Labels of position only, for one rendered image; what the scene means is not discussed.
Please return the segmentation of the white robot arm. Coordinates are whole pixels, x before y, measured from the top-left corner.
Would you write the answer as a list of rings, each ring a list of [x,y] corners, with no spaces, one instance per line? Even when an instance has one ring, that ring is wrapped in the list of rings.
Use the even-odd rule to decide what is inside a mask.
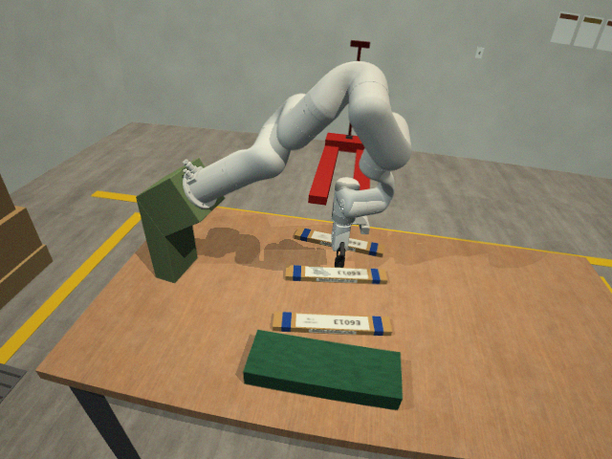
[[[189,169],[184,169],[183,178],[186,197],[197,208],[211,208],[224,195],[278,176],[288,162],[290,150],[306,146],[333,122],[348,104],[349,94],[348,118],[367,148],[359,167],[363,175],[378,184],[360,190],[357,180],[338,179],[332,219],[342,225],[359,225],[361,234],[369,234],[366,215],[385,211],[395,194],[394,177],[387,170],[403,167],[412,147],[405,119],[391,111],[383,72],[367,62],[341,64],[307,94],[288,98],[265,122],[251,148],[233,152],[205,168],[184,160]]]

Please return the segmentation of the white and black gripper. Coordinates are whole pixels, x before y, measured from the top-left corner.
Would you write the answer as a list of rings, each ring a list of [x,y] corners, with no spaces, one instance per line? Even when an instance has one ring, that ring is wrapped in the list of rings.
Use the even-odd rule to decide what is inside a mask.
[[[333,219],[332,219],[333,221]],[[351,224],[342,225],[333,221],[332,228],[332,249],[337,252],[337,257],[335,258],[335,268],[343,268],[345,259],[345,252],[348,250],[349,237],[350,237],[350,229]],[[340,255],[339,255],[340,251]]]

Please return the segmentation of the tan box with blue bands and white label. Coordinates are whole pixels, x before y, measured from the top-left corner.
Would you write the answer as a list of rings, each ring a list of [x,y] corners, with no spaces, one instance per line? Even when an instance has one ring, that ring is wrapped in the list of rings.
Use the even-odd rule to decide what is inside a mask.
[[[286,265],[285,280],[387,284],[385,269],[335,268]]]
[[[298,227],[295,233],[295,239],[332,247],[331,235],[331,233],[327,232]],[[383,250],[383,244],[349,238],[348,251],[383,257]]]
[[[391,336],[389,317],[274,312],[273,331]]]

